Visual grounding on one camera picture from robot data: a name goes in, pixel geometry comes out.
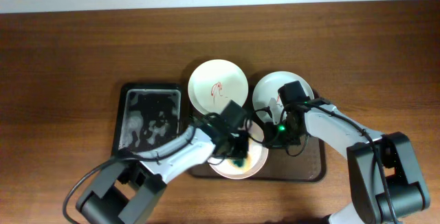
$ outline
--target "brown table surface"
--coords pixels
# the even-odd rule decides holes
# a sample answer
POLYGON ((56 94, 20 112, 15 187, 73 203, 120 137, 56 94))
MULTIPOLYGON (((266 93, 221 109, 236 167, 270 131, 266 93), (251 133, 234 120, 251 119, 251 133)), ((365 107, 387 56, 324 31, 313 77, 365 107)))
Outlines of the brown table surface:
MULTIPOLYGON (((67 191, 109 157, 120 87, 185 85, 199 63, 223 58, 252 84, 271 71, 299 74, 358 122, 407 134, 432 202, 406 223, 438 223, 439 57, 439 0, 2 14, 0 222, 65 223, 67 191)), ((336 212, 351 200, 347 163, 326 153, 319 183, 180 175, 149 221, 264 223, 336 212)), ((69 212, 83 220, 77 197, 69 212)))

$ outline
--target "wooden tabletop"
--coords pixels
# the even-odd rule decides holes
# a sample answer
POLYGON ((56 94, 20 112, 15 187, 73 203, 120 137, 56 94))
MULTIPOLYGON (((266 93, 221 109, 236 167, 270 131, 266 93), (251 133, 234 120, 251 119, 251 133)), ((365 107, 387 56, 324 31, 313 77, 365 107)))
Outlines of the wooden tabletop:
MULTIPOLYGON (((109 157, 120 87, 186 84, 201 62, 236 63, 255 84, 302 76, 354 120, 412 140, 440 220, 440 1, 0 15, 0 222, 66 223, 61 203, 109 157)), ((322 217, 350 200, 347 163, 326 147, 319 183, 173 180, 152 223, 322 217)), ((69 213, 75 211, 74 196, 69 213)))

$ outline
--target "red marking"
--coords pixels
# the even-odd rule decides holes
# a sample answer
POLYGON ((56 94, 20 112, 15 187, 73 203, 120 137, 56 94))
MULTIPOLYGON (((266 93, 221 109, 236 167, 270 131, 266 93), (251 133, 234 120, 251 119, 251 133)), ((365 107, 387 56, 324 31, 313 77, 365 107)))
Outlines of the red marking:
POLYGON ((211 96, 212 96, 212 101, 215 104, 215 96, 218 94, 219 96, 223 97, 221 95, 221 90, 223 89, 223 86, 221 85, 221 82, 217 82, 215 83, 212 88, 211 88, 211 96))

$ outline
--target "white plate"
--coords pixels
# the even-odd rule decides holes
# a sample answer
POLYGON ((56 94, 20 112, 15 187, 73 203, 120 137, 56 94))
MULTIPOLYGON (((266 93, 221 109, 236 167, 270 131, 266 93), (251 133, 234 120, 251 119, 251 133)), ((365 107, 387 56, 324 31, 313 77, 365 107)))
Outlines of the white plate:
MULTIPOLYGON (((279 113, 281 113, 281 111, 283 111, 283 103, 278 96, 278 89, 284 86, 284 84, 296 80, 299 80, 301 87, 304 89, 305 95, 309 96, 310 99, 313 100, 315 98, 314 93, 304 79, 291 72, 277 71, 266 75, 256 84, 254 94, 252 95, 252 104, 254 105, 254 109, 257 110, 268 107, 270 99, 275 98, 276 106, 278 107, 279 113)), ((259 111, 257 115, 264 123, 273 122, 272 118, 264 111, 259 111)))
MULTIPOLYGON (((257 141, 263 141, 264 139, 263 130, 255 122, 252 122, 249 133, 257 141)), ((245 179, 256 174, 264 166, 269 150, 251 139, 249 139, 248 142, 249 151, 247 152, 245 165, 242 168, 235 166, 230 159, 225 159, 216 166, 210 165, 211 168, 221 176, 229 179, 245 179)), ((217 164, 220 161, 220 159, 215 158, 209 159, 209 162, 212 164, 217 164)))
POLYGON ((202 63, 188 82, 191 104, 202 114, 220 113, 230 100, 243 106, 248 90, 243 71, 234 63, 221 59, 202 63))

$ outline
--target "wooden table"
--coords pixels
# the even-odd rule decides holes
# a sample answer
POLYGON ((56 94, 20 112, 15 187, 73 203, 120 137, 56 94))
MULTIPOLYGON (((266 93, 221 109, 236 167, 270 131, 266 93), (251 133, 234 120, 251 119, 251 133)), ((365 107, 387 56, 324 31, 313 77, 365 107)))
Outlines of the wooden table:
MULTIPOLYGON (((124 83, 185 85, 198 64, 224 58, 254 84, 271 71, 299 74, 358 122, 407 134, 432 203, 406 223, 438 223, 439 56, 439 0, 2 14, 0 222, 65 222, 67 191, 109 157, 124 83)), ((330 147, 327 162, 313 184, 183 174, 149 221, 325 216, 350 201, 347 163, 330 147)), ((69 212, 83 220, 77 197, 69 212)))

